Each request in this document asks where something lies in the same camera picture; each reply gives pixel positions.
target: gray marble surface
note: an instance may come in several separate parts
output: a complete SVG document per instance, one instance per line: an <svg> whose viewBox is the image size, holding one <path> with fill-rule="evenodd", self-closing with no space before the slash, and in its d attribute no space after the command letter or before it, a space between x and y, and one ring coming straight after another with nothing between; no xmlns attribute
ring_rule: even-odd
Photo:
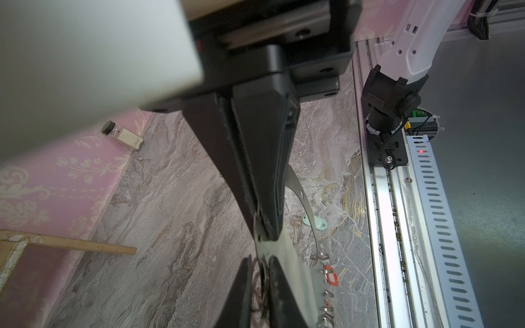
<svg viewBox="0 0 525 328"><path fill-rule="evenodd" d="M336 327L377 327L355 108L349 67L336 97L302 105L290 164L328 223L319 235L339 277ZM50 327L213 326L241 259L255 254L235 199L182 115L155 116L144 139L93 238L137 253L86 253ZM287 190L287 221L300 209ZM309 227L298 240L306 262Z"/></svg>

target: black bottle cap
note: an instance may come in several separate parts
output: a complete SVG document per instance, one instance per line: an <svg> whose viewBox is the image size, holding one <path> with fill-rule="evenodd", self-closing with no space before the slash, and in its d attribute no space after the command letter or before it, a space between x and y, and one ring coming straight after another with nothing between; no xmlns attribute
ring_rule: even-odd
<svg viewBox="0 0 525 328"><path fill-rule="evenodd" d="M105 135L108 135L111 132L111 130L113 130L114 127L115 127L115 122L108 121L106 122L106 124L104 124L104 127L102 128L102 133Z"/></svg>

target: small glass bottle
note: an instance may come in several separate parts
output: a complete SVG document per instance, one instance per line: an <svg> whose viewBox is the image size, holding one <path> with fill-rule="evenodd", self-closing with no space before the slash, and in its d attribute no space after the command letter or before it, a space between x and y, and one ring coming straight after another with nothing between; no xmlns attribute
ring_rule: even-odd
<svg viewBox="0 0 525 328"><path fill-rule="evenodd" d="M144 139L138 135L126 130L124 127L116 124L113 121L108 121L102 128L102 133L111 136L123 145L139 150L144 143Z"/></svg>

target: wooden stick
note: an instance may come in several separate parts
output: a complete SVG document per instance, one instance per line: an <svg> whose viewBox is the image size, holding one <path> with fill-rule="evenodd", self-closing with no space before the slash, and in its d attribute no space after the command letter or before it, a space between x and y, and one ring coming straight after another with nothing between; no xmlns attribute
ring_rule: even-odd
<svg viewBox="0 0 525 328"><path fill-rule="evenodd" d="M27 237L19 241L0 241L0 291L15 270L27 246Z"/></svg>
<svg viewBox="0 0 525 328"><path fill-rule="evenodd" d="M135 255L137 249L135 247L127 247L120 245L104 244L102 242L94 242L80 239L71 239L64 237L55 237L47 235L31 234L29 232L2 230L0 229L0 241L21 241L27 238L28 245L65 248L83 251L120 253Z"/></svg>

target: pink wall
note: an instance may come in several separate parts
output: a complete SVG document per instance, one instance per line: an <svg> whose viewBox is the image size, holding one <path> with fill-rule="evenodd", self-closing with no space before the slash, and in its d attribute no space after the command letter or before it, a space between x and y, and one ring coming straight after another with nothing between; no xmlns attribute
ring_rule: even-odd
<svg viewBox="0 0 525 328"><path fill-rule="evenodd" d="M142 135L150 116L135 109L113 120ZM133 153L103 135L101 127L70 135L0 168L1 229L91 238ZM0 293L1 326L42 327L82 254L28 247Z"/></svg>
<svg viewBox="0 0 525 328"><path fill-rule="evenodd" d="M356 41L394 34L410 0L363 0L363 11L355 29ZM467 21L474 0L467 0L452 24Z"/></svg>

